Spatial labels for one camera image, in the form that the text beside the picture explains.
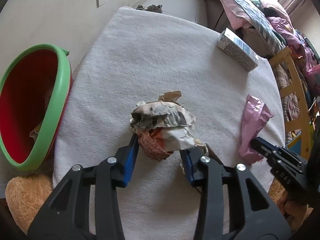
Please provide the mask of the pink foil wrapper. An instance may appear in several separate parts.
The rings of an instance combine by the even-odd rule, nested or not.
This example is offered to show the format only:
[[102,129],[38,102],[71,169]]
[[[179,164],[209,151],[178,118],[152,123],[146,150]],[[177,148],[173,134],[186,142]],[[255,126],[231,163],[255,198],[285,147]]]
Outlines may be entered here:
[[273,113],[259,98],[248,94],[242,115],[239,156],[249,165],[259,162],[263,156],[251,148],[251,140],[265,127]]

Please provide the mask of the newspaper ball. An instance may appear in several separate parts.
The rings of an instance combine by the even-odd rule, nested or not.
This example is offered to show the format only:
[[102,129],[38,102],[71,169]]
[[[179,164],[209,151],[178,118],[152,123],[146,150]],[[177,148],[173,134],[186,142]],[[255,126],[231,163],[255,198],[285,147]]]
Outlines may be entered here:
[[197,145],[193,135],[196,117],[178,103],[179,90],[166,92],[152,102],[140,101],[131,112],[130,128],[145,155],[163,161],[175,151]]

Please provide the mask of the white blue milk carton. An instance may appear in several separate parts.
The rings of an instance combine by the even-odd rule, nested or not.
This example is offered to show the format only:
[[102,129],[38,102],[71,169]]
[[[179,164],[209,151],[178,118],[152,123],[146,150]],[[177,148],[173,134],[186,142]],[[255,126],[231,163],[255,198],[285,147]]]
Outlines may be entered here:
[[216,45],[246,72],[250,72],[258,66],[258,55],[230,29],[226,28],[220,34]]

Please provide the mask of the dark brown carton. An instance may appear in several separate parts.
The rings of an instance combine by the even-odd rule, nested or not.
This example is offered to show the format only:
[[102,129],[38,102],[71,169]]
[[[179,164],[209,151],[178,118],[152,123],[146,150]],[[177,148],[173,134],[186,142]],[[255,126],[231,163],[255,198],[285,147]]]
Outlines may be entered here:
[[201,182],[204,178],[203,172],[199,168],[200,159],[202,157],[207,157],[210,160],[215,160],[218,164],[223,164],[208,144],[205,144],[204,146],[195,146],[187,150],[181,150],[180,157],[180,166],[186,180],[200,194],[202,193]]

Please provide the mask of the tan fuzzy sleeve right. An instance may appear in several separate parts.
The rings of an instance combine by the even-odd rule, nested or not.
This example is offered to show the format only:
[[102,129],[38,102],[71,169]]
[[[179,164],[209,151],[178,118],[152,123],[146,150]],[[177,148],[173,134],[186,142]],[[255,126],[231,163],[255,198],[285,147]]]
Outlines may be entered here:
[[287,219],[293,232],[298,230],[313,211],[308,205],[299,204],[291,199],[281,183],[274,178],[270,186],[269,196],[276,203],[282,214],[288,214]]

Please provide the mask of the red bucket green rim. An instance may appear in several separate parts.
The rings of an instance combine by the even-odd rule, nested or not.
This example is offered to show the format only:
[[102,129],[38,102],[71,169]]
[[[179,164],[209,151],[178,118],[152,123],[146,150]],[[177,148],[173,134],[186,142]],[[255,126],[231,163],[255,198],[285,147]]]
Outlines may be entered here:
[[36,171],[52,151],[73,82],[68,55],[38,44],[2,76],[1,151],[19,171]]

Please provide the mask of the purple clothes pile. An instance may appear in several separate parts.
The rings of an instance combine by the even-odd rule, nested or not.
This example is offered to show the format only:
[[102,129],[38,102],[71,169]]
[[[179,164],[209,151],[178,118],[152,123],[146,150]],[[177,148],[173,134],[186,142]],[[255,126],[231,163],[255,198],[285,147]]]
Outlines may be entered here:
[[288,14],[283,9],[264,7],[263,13],[274,30],[284,38],[291,51],[302,57],[300,72],[309,89],[315,96],[319,96],[319,54],[309,40],[293,27]]

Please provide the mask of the white towel mat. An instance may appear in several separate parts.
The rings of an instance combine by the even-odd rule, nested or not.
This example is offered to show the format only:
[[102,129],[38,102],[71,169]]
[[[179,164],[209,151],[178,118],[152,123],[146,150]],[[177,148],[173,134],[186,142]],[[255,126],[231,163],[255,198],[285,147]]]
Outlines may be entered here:
[[[196,116],[193,134],[227,166],[237,153],[248,95],[273,117],[260,136],[285,145],[283,110],[273,70],[260,58],[251,72],[217,47],[219,34],[180,18],[119,8],[79,66],[56,137],[53,183],[75,164],[98,165],[131,138],[140,101],[179,90]],[[200,194],[189,185],[175,152],[163,161],[137,156],[128,187],[118,189],[126,239],[192,239]]]

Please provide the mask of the grey shoe left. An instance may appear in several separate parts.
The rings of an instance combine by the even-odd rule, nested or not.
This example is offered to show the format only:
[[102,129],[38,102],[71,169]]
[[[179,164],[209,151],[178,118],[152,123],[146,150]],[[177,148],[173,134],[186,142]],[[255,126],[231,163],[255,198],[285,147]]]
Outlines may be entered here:
[[142,10],[145,11],[146,7],[143,7],[142,5],[138,5],[138,7],[136,7],[137,10]]

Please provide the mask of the grey shoe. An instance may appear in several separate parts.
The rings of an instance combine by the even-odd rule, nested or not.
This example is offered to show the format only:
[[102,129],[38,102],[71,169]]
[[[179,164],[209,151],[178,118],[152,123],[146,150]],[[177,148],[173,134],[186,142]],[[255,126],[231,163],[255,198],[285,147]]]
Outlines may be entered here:
[[163,12],[162,10],[162,5],[159,4],[159,5],[150,5],[146,8],[146,11],[149,11],[149,12],[156,12],[156,13],[159,13],[161,14]]
[[137,10],[142,10],[145,11],[146,7],[143,7],[142,5],[138,5],[138,7],[136,7]]

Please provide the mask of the grey shoe right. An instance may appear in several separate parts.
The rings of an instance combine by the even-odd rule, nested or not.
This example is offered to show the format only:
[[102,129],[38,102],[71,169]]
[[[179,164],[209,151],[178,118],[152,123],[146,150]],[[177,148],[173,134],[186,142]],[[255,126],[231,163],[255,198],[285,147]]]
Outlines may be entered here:
[[149,12],[156,12],[156,13],[159,13],[161,14],[163,12],[162,10],[162,5],[159,4],[159,5],[150,5],[146,8],[146,11],[149,11]]

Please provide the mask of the wooden chair frame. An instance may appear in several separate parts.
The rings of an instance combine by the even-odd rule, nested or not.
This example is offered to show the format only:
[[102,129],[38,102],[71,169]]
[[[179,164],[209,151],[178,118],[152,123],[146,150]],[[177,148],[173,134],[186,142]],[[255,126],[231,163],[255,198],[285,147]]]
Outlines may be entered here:
[[299,132],[299,135],[297,135],[296,138],[300,140],[300,155],[308,160],[311,153],[310,116],[302,81],[299,77],[294,60],[291,57],[289,47],[285,47],[272,57],[269,60],[269,63],[274,70],[283,64],[287,66],[287,70],[289,71],[289,83],[285,87],[279,89],[280,98],[292,99],[297,104],[296,109],[298,109],[298,114],[291,120],[285,120],[285,133]]

